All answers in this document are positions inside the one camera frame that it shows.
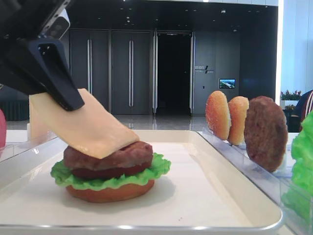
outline cheese slice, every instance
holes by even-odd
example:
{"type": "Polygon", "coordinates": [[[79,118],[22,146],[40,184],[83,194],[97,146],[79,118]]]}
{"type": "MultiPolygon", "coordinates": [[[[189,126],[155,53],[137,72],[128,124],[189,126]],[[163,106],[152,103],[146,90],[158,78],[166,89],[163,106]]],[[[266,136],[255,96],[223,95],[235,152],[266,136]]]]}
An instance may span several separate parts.
{"type": "Polygon", "coordinates": [[[94,158],[103,159],[139,140],[129,128],[86,90],[78,90],[85,105],[65,111],[48,93],[30,95],[29,100],[46,125],[64,142],[94,158]]]}
{"type": "Polygon", "coordinates": [[[32,103],[29,102],[29,138],[33,140],[37,137],[45,136],[49,132],[50,129],[41,120],[32,103]]]}

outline wall sign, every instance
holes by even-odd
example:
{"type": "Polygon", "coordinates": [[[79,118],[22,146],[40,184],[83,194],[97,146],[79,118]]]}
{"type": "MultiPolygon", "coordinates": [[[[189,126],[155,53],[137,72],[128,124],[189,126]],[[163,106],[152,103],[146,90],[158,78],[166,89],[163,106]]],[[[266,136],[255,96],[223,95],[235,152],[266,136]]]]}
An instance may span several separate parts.
{"type": "Polygon", "coordinates": [[[208,65],[195,66],[195,72],[214,73],[214,70],[208,70],[208,65]]]}

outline white tray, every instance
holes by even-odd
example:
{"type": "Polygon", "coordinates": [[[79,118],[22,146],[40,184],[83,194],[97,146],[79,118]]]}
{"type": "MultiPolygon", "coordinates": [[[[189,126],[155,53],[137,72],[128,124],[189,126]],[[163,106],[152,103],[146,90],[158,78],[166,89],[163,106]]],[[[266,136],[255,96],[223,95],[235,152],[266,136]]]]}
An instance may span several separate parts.
{"type": "Polygon", "coordinates": [[[0,163],[0,234],[265,235],[283,225],[280,208],[198,133],[136,132],[172,167],[125,202],[87,203],[55,185],[50,170],[66,147],[58,138],[0,163]]]}

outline burger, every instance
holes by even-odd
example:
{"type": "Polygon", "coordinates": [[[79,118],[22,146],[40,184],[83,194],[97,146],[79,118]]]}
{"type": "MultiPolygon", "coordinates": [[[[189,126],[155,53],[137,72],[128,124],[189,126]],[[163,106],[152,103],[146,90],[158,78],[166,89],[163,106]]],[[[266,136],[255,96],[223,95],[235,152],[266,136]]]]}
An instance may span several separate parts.
{"type": "Polygon", "coordinates": [[[71,146],[51,171],[55,183],[70,195],[93,203],[123,201],[148,192],[155,179],[166,174],[171,162],[153,152],[152,146],[136,141],[98,159],[71,146]]]}

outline wall-mounted screen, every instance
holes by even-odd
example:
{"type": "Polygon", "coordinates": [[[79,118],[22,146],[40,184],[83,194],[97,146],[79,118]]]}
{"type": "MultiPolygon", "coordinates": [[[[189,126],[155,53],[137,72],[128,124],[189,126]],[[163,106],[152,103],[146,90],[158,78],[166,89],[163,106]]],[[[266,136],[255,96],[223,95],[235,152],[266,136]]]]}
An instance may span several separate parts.
{"type": "Polygon", "coordinates": [[[220,89],[235,89],[235,79],[220,79],[220,89]]]}

